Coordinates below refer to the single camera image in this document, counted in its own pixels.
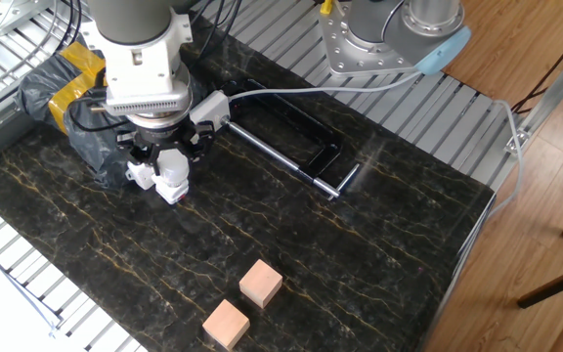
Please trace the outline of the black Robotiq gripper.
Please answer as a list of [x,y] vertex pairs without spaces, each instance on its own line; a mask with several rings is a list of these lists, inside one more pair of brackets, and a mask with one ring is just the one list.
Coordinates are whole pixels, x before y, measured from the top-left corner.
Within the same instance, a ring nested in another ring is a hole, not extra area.
[[118,131],[116,146],[128,161],[150,166],[153,174],[159,176],[160,150],[178,149],[186,153],[190,161],[197,162],[209,152],[215,134],[212,121],[183,122],[163,129],[138,127],[136,131]]

